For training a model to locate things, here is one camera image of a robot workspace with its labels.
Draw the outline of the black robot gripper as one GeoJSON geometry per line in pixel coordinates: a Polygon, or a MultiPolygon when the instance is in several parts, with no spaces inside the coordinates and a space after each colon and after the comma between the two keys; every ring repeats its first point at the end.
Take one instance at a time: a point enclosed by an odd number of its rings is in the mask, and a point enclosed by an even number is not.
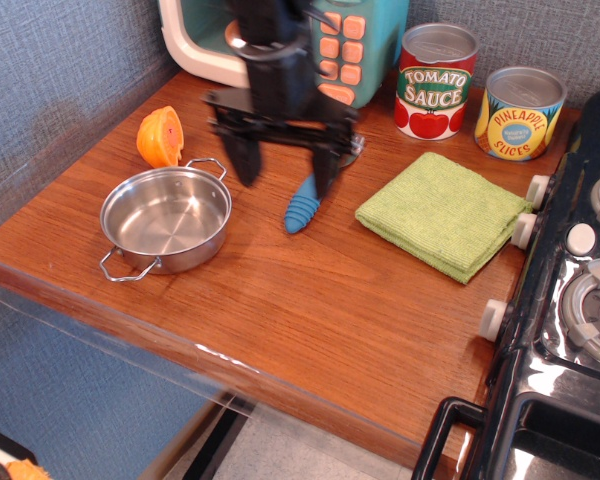
{"type": "Polygon", "coordinates": [[[236,52],[246,62],[249,85],[211,91],[205,102],[239,180],[251,186],[258,178],[261,141],[303,147],[313,152],[316,196],[324,198],[340,156],[358,154],[357,114],[318,89],[308,47],[245,45],[236,52]]]}

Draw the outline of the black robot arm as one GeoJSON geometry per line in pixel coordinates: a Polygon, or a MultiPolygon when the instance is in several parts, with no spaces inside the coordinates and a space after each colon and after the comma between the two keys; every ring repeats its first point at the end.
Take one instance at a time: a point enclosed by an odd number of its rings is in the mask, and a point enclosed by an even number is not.
{"type": "Polygon", "coordinates": [[[358,114],[317,86],[311,22],[329,20],[308,1],[234,1],[249,85],[207,93],[213,123],[239,180],[251,185],[261,171],[263,142],[297,146],[313,154],[318,197],[354,152],[358,114]]]}

